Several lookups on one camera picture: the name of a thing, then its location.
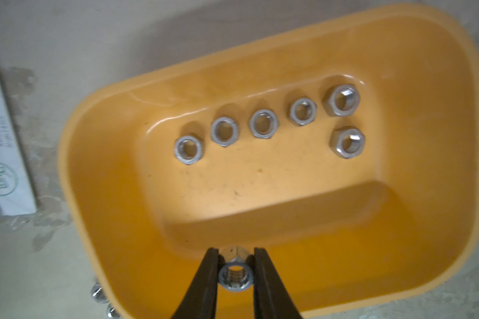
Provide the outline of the yellow plastic storage box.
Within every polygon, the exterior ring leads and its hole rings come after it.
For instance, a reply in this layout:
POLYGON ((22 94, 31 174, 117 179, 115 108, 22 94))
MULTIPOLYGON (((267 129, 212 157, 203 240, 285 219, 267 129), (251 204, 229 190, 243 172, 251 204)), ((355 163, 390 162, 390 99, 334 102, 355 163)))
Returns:
POLYGON ((59 179, 94 272, 124 318, 170 318, 208 248, 263 247, 305 317, 388 303, 451 278, 479 239, 479 52, 451 16, 401 3, 209 54, 89 95, 59 179), (337 85, 361 96, 330 116, 337 85), (317 105, 294 124, 290 106, 317 105), (254 112, 279 128, 255 138, 254 112), (215 119, 239 128, 228 147, 215 119), (366 137, 361 155, 334 130, 366 137), (174 144, 204 145, 186 165, 174 144))

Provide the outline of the small steel nut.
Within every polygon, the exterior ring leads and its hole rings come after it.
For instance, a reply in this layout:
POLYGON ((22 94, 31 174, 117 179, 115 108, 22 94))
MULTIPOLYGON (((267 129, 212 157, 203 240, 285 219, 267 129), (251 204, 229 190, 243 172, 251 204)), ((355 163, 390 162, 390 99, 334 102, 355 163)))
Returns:
POLYGON ((182 136, 175 141, 174 156, 186 165, 192 165, 200 161, 204 154, 203 142, 193 136, 182 136))

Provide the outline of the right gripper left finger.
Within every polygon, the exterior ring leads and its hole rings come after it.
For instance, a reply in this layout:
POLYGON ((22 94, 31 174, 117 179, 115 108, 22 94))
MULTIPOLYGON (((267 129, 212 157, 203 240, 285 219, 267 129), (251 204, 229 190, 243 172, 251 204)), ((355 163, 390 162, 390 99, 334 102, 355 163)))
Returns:
POLYGON ((173 319, 213 319, 216 317, 219 265, 219 251, 209 248, 182 302, 172 315, 173 319))

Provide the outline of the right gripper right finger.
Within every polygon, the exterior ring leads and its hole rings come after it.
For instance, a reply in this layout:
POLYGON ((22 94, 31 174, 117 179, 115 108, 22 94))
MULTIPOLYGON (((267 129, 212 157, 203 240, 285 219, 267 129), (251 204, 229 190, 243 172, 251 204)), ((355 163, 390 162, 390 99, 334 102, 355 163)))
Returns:
POLYGON ((254 263, 254 318, 302 319, 265 249, 254 249, 254 263))

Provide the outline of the steel nut floor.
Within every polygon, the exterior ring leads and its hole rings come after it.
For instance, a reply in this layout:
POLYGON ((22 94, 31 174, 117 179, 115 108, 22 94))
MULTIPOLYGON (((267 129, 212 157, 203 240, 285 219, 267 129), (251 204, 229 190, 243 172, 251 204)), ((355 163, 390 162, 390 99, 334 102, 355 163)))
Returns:
POLYGON ((347 126, 332 132, 329 146, 340 158, 348 160, 361 155, 365 142, 366 137, 362 131, 356 127, 347 126))
POLYGON ((329 89, 323 99, 325 111, 330 116, 350 116, 359 107, 361 96, 353 84, 337 85, 329 89))

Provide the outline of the steel cap nut row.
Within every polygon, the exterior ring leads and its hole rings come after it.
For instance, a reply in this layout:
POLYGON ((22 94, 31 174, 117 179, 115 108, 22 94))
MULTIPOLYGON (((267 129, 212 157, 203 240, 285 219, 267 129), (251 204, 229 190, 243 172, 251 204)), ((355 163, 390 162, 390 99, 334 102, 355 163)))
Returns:
POLYGON ((300 98, 290 106, 290 120, 298 126, 311 124, 317 115, 317 105, 310 98, 300 98))
POLYGON ((95 283, 90 290, 91 298, 99 304, 106 304, 109 300, 106 297, 105 291, 101 287, 100 283, 95 283))
POLYGON ((118 313, 112 304, 109 304, 106 308, 106 316, 108 319, 121 319, 122 316, 118 313))
POLYGON ((260 109, 252 114, 249 120, 249 127, 255 138, 270 139, 279 128, 279 120, 274 111, 260 109))
POLYGON ((254 284, 251 253, 244 247, 230 247, 220 252, 218 282, 228 291, 241 292, 254 284))

